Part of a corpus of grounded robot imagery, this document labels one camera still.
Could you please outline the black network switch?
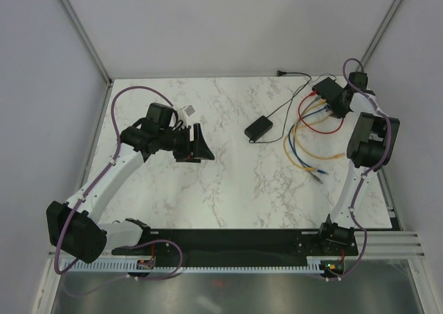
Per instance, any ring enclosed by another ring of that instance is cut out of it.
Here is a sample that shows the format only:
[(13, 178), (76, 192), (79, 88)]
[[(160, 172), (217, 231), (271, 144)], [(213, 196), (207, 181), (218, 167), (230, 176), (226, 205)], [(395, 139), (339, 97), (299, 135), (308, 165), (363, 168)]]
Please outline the black network switch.
[(314, 91), (318, 96), (326, 101), (327, 107), (331, 110), (331, 103), (334, 99), (336, 89), (341, 87), (337, 84), (333, 79), (327, 77), (324, 80), (321, 80), (319, 83), (316, 83), (312, 87), (312, 91)]

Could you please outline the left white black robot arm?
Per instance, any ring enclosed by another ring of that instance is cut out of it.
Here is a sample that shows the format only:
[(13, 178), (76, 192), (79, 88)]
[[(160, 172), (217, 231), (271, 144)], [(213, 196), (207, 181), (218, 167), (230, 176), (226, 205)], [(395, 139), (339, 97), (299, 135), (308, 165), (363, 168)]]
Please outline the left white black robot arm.
[(151, 237), (136, 219), (101, 223), (111, 199), (124, 182), (158, 151), (170, 151), (178, 163), (214, 160), (201, 126), (189, 124), (193, 106), (179, 110), (164, 104), (149, 105), (145, 117), (118, 134), (118, 152), (64, 203), (52, 202), (46, 210), (50, 243), (90, 264), (102, 252), (129, 247), (137, 255), (150, 250)]

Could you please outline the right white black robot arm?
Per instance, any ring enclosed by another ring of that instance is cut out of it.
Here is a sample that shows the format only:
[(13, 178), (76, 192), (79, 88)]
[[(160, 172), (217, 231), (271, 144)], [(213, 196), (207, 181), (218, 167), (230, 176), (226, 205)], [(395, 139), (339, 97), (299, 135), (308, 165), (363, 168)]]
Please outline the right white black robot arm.
[(312, 91), (324, 99), (332, 115), (344, 119), (354, 113), (356, 121), (346, 149), (349, 160), (347, 177), (338, 201), (314, 236), (314, 246), (323, 255), (356, 255), (355, 222), (364, 194), (377, 172), (392, 156), (400, 121), (391, 118), (377, 104), (367, 88), (368, 76), (352, 72), (342, 87), (326, 78)]

